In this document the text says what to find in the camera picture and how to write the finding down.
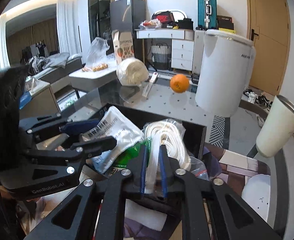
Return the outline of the person's left hand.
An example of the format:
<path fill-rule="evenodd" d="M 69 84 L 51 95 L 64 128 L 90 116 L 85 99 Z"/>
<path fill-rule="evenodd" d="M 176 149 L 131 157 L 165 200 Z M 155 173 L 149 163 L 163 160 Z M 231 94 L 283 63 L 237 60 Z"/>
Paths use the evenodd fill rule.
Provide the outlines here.
<path fill-rule="evenodd" d="M 3 186 L 0 186 L 0 194 L 5 199 L 15 199 Z M 27 202 L 38 202 L 40 200 L 39 198 L 34 199 L 27 199 Z"/>

